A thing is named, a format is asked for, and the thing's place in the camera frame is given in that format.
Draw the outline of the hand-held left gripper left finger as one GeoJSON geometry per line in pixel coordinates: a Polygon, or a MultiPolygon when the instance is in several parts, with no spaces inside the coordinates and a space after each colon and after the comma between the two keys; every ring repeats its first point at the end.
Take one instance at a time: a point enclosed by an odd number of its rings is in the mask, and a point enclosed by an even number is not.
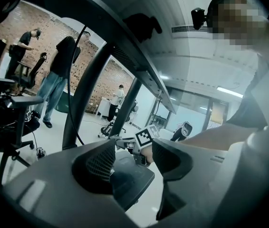
{"type": "Polygon", "coordinates": [[[38,227],[134,228],[113,197],[114,140],[50,154],[3,188],[38,227]]]}

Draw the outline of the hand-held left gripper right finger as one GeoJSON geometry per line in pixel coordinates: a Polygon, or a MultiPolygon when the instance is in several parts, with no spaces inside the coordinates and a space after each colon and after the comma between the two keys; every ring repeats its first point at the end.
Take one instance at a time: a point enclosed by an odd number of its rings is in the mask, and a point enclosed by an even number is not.
{"type": "Polygon", "coordinates": [[[226,228],[218,213],[221,197],[213,180],[226,156],[164,139],[152,144],[153,160],[163,177],[157,223],[151,228],[226,228]]]}

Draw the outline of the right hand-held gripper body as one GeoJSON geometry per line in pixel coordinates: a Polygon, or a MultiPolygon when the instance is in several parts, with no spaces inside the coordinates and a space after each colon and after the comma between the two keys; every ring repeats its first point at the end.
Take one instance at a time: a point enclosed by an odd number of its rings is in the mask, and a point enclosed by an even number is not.
{"type": "Polygon", "coordinates": [[[119,139],[119,148],[128,150],[134,156],[136,164],[142,166],[149,166],[150,162],[147,160],[141,151],[152,145],[154,138],[159,138],[159,131],[154,124],[146,126],[139,130],[132,138],[119,139]]]}

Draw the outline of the person's right forearm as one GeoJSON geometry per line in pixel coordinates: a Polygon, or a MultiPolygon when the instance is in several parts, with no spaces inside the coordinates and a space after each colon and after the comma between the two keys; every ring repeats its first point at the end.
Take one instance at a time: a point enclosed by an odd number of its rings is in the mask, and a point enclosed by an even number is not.
{"type": "Polygon", "coordinates": [[[193,147],[227,151],[232,144],[245,141],[256,130],[256,128],[245,128],[225,123],[179,141],[179,143],[193,147]]]}

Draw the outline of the white round device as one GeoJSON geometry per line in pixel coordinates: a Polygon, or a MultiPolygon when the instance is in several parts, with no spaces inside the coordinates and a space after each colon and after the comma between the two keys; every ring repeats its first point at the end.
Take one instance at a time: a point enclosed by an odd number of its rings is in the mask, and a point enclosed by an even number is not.
{"type": "Polygon", "coordinates": [[[190,135],[192,129],[192,125],[189,122],[185,121],[182,124],[179,124],[170,140],[174,142],[183,141],[190,135]]]}

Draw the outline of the black office chair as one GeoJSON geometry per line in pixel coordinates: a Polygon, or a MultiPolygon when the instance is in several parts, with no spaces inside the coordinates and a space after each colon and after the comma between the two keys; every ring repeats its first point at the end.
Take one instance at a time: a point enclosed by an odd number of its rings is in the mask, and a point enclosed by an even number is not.
{"type": "MultiPolygon", "coordinates": [[[[126,121],[125,123],[127,124],[133,124],[133,121],[137,115],[137,111],[139,109],[138,107],[138,102],[137,100],[134,101],[134,103],[132,104],[132,107],[130,108],[130,112],[126,118],[126,121]]],[[[110,131],[114,125],[114,122],[118,116],[118,113],[120,111],[120,108],[121,108],[121,105],[118,105],[117,108],[115,109],[115,112],[114,112],[114,115],[113,115],[113,118],[111,121],[109,121],[108,124],[106,124],[105,126],[103,126],[101,129],[100,129],[100,132],[98,133],[98,138],[100,138],[101,136],[104,136],[104,137],[108,137],[109,134],[110,134],[110,131]]]]}
{"type": "Polygon", "coordinates": [[[28,146],[34,150],[36,141],[22,141],[22,137],[33,133],[39,123],[31,116],[29,108],[43,102],[39,96],[0,95],[0,189],[5,167],[10,157],[26,167],[30,164],[20,157],[19,149],[28,146]]]}
{"type": "Polygon", "coordinates": [[[24,93],[25,89],[32,89],[33,86],[35,85],[35,78],[37,75],[37,71],[45,62],[46,59],[47,59],[47,53],[46,52],[41,53],[38,62],[31,69],[30,73],[28,73],[30,67],[18,61],[20,67],[19,73],[16,75],[11,75],[8,79],[6,79],[8,80],[8,82],[0,80],[0,94],[5,92],[5,90],[7,89],[7,85],[13,85],[13,84],[18,85],[16,96],[21,96],[24,93]]]}

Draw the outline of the white table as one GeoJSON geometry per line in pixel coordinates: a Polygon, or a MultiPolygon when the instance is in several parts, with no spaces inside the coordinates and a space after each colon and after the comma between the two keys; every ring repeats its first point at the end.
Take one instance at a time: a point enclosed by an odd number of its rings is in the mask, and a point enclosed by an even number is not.
{"type": "Polygon", "coordinates": [[[98,115],[100,119],[102,119],[103,117],[108,117],[110,103],[111,103],[110,99],[102,97],[101,102],[100,102],[100,104],[97,108],[97,112],[96,112],[96,115],[98,115]]]}

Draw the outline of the glass partition door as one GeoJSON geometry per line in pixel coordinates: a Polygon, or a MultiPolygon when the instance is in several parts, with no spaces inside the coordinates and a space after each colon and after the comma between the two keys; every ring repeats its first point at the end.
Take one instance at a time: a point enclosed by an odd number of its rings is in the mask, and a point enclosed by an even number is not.
{"type": "Polygon", "coordinates": [[[184,122],[192,126],[191,136],[203,130],[221,126],[227,120],[229,103],[205,95],[168,88],[175,112],[167,110],[157,99],[146,125],[154,124],[158,130],[175,132],[184,122]]]}

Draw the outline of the green bin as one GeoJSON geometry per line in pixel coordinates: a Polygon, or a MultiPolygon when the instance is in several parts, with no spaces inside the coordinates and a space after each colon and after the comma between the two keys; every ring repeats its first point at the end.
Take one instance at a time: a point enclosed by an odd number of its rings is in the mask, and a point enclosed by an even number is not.
{"type": "Polygon", "coordinates": [[[55,110],[67,114],[69,112],[69,105],[68,105],[68,93],[63,91],[62,95],[55,107],[55,110]]]}

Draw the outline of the person's black shirt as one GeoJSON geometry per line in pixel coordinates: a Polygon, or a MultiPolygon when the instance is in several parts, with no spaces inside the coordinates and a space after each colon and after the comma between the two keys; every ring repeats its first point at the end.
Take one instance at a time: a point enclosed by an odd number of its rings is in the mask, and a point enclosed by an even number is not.
{"type": "Polygon", "coordinates": [[[269,126],[269,64],[262,57],[258,57],[258,68],[239,109],[227,122],[246,128],[269,126]]]}

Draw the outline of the white air conditioner vent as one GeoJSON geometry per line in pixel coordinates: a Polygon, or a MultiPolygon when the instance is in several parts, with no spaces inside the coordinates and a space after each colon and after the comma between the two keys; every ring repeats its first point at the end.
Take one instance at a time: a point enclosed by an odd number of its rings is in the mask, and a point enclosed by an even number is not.
{"type": "Polygon", "coordinates": [[[195,29],[193,25],[182,25],[182,26],[174,26],[171,28],[172,33],[178,32],[205,32],[208,33],[209,29],[207,26],[201,26],[199,29],[195,29]]]}

